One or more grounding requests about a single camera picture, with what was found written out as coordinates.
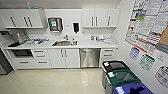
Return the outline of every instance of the white countertop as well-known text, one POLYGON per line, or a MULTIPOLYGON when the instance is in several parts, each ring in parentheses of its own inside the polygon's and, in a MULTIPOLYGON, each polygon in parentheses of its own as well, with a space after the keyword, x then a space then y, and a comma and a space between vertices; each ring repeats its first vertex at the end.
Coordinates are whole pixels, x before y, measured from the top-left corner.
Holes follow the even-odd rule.
POLYGON ((51 49, 51 48, 118 48, 118 45, 113 43, 113 44, 108 44, 104 42, 98 42, 98 41, 93 41, 93 40, 88 40, 88 39, 80 39, 77 40, 77 45, 75 46, 52 46, 58 40, 49 40, 49 41, 44 41, 41 44, 22 44, 17 47, 8 47, 9 43, 4 44, 3 48, 4 49, 51 49))

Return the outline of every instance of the sink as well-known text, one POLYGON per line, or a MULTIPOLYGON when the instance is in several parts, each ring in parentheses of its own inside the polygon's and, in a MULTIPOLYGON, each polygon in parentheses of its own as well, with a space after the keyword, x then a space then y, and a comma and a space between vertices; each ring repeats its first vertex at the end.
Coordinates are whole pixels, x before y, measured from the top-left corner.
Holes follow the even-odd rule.
POLYGON ((74 46, 77 41, 56 41, 52 46, 74 46))

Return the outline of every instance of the faucet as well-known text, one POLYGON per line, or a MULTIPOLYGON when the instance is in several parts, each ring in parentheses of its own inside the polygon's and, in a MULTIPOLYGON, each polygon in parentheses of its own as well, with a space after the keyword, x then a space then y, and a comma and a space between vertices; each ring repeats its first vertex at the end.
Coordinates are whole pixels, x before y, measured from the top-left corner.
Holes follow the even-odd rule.
POLYGON ((65 35, 65 36, 64 36, 64 39, 68 40, 68 35, 65 35))

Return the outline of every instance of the ceiling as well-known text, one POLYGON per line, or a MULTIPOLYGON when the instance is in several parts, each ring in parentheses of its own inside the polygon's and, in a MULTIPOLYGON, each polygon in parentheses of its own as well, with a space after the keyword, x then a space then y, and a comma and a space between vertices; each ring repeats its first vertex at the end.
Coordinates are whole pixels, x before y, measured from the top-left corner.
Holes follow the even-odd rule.
POLYGON ((0 0, 0 8, 84 9, 116 8, 121 0, 0 0))

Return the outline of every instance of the cabinet handle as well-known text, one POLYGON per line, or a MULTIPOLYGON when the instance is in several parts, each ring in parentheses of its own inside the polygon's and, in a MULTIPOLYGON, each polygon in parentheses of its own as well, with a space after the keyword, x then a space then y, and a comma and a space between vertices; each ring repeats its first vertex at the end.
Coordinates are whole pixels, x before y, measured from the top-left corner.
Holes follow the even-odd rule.
POLYGON ((28 19, 29 19, 29 23, 30 23, 31 27, 33 27, 31 20, 30 20, 30 17, 28 17, 28 19))
POLYGON ((62 55, 62 57, 63 57, 63 54, 62 54, 62 49, 61 49, 61 55, 62 55))
POLYGON ((47 61, 45 61, 45 62, 38 62, 38 63, 47 63, 47 61))
POLYGON ((65 50, 65 56, 67 57, 67 55, 66 55, 66 50, 65 50))
POLYGON ((14 23, 14 21, 13 21, 13 18, 12 18, 12 17, 10 17, 10 18, 11 18, 11 21, 12 21, 12 23, 13 23, 13 26, 16 27, 16 25, 15 25, 15 23, 14 23))
POLYGON ((113 50, 104 50, 104 51, 113 51, 113 50))
POLYGON ((26 21, 26 17, 24 17, 24 20, 25 20, 25 23, 26 23, 27 27, 29 27, 28 24, 27 24, 27 21, 26 21))
POLYGON ((92 26, 93 26, 93 17, 92 17, 92 26))
POLYGON ((45 55, 37 55, 36 57, 45 57, 45 55))
POLYGON ((112 54, 111 55, 104 55, 104 56, 112 56, 112 54))
POLYGON ((29 62, 20 62, 20 63, 29 63, 29 62))
POLYGON ((96 17, 96 26, 97 26, 97 17, 96 17))
POLYGON ((108 26, 110 25, 110 16, 109 16, 109 20, 108 20, 108 26))
POLYGON ((44 51, 34 51, 34 52, 44 52, 44 51))

